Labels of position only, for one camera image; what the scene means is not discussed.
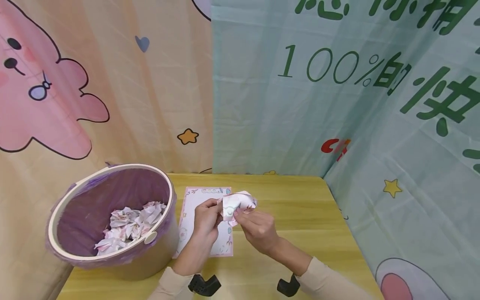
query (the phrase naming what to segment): crumpled paper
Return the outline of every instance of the crumpled paper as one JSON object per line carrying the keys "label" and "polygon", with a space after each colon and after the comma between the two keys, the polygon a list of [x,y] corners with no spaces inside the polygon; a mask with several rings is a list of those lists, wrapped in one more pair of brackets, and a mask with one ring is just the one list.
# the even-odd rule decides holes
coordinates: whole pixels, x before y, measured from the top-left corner
{"label": "crumpled paper", "polygon": [[166,207],[161,202],[152,201],[141,211],[129,207],[114,210],[110,216],[111,229],[105,229],[105,238],[95,244],[96,255],[113,253],[140,239],[160,220]]}
{"label": "crumpled paper", "polygon": [[233,212],[239,208],[244,213],[248,214],[257,207],[257,200],[247,191],[236,192],[223,198],[218,199],[217,203],[223,202],[223,210],[220,213],[224,221],[232,227],[238,224],[233,216]]}

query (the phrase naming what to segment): orange star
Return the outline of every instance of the orange star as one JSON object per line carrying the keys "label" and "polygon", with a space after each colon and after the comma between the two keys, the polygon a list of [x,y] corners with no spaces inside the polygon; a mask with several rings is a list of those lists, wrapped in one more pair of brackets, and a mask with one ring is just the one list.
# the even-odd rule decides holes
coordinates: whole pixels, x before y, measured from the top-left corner
{"label": "orange star", "polygon": [[181,141],[182,144],[186,145],[188,143],[196,143],[197,136],[199,136],[198,133],[193,132],[190,128],[187,128],[182,134],[177,135],[177,138]]}
{"label": "orange star", "polygon": [[402,192],[402,189],[398,187],[398,179],[395,179],[394,181],[384,180],[384,182],[384,192],[389,193],[392,198],[395,198],[396,193]]}

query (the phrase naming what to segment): beige sleeve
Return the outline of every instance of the beige sleeve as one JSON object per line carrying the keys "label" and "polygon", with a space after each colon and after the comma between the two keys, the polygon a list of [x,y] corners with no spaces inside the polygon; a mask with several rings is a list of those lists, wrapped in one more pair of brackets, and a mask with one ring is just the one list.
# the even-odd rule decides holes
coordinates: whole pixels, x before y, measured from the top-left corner
{"label": "beige sleeve", "polygon": [[312,299],[318,300],[371,300],[367,292],[357,287],[315,257],[307,272],[297,277],[300,288]]}
{"label": "beige sleeve", "polygon": [[188,284],[192,278],[193,275],[180,276],[172,268],[167,267],[148,300],[191,300],[193,293],[189,290]]}

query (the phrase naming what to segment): number 1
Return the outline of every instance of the number 1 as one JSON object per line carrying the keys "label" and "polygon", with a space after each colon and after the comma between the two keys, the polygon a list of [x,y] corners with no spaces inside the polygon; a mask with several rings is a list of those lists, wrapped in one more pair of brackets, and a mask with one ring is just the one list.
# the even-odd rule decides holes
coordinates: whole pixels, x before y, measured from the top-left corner
{"label": "number 1", "polygon": [[290,45],[286,47],[285,49],[290,49],[288,53],[288,58],[287,58],[287,64],[285,65],[285,70],[283,72],[283,75],[279,75],[280,77],[293,77],[288,75],[288,71],[290,70],[290,64],[292,63],[292,58],[293,58],[293,53],[295,52],[295,45]]}

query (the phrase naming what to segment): curtain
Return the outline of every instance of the curtain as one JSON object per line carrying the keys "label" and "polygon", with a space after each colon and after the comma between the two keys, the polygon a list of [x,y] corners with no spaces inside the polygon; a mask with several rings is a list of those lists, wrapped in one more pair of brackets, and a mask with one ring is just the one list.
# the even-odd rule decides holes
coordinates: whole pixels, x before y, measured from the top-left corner
{"label": "curtain", "polygon": [[72,183],[106,163],[211,170],[209,8],[0,0],[2,298],[61,288],[70,267],[46,252],[44,230]]}
{"label": "curtain", "polygon": [[386,299],[476,299],[479,5],[212,0],[213,171],[324,177]]}

